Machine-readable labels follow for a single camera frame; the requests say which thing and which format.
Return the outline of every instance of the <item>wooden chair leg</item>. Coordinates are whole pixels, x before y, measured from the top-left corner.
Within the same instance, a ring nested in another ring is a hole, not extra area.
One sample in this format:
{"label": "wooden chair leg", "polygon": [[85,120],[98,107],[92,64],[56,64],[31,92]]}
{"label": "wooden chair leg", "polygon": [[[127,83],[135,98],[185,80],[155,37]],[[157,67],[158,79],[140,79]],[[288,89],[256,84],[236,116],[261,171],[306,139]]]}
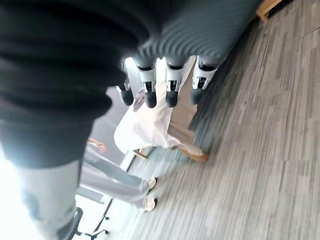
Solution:
{"label": "wooden chair leg", "polygon": [[134,152],[134,154],[135,154],[137,157],[140,157],[140,158],[142,158],[142,159],[148,159],[148,157],[147,157],[146,155],[144,155],[144,154],[142,154],[142,153],[140,152],[140,149],[133,150],[133,152]]}
{"label": "wooden chair leg", "polygon": [[257,10],[256,14],[259,16],[259,18],[263,21],[263,23],[266,25],[268,22],[268,18],[263,14],[261,10]]}

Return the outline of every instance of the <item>white sneaker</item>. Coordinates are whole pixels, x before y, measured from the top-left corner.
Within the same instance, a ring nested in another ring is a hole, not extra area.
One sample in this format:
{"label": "white sneaker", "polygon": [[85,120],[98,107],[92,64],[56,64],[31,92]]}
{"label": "white sneaker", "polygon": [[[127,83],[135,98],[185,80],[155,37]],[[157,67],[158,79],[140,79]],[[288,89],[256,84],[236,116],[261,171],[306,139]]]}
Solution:
{"label": "white sneaker", "polygon": [[150,193],[150,191],[155,188],[155,186],[157,185],[158,182],[158,178],[153,177],[148,181],[148,188],[147,188],[147,195]]}
{"label": "white sneaker", "polygon": [[141,212],[151,212],[153,209],[156,208],[158,203],[158,199],[156,198],[150,198],[146,201],[145,203],[145,207],[144,208],[140,208]]}

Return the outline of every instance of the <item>gray pants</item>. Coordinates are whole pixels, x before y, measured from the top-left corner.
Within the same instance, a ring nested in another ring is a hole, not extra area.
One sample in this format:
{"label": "gray pants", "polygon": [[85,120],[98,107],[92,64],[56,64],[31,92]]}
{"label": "gray pants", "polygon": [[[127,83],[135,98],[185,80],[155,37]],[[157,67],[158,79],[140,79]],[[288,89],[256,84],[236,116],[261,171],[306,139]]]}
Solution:
{"label": "gray pants", "polygon": [[83,157],[80,185],[137,208],[144,208],[146,204],[148,181],[130,175],[88,147]]}

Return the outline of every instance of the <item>bright light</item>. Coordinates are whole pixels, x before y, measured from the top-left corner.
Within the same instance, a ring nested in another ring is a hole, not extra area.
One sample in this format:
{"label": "bright light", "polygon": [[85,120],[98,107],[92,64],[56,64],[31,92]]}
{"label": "bright light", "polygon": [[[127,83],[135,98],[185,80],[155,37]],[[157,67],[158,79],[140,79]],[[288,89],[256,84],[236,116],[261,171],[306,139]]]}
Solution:
{"label": "bright light", "polygon": [[37,240],[37,233],[19,197],[18,178],[13,165],[0,154],[1,239]]}

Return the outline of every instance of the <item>wood-grain floor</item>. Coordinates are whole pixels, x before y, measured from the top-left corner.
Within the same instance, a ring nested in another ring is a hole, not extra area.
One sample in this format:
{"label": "wood-grain floor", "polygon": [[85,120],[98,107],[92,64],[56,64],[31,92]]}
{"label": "wood-grain floor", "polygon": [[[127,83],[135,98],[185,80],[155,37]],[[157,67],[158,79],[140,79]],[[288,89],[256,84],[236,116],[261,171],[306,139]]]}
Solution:
{"label": "wood-grain floor", "polygon": [[192,122],[197,163],[157,148],[131,173],[159,176],[151,213],[111,207],[112,240],[320,239],[320,0],[255,23]]}

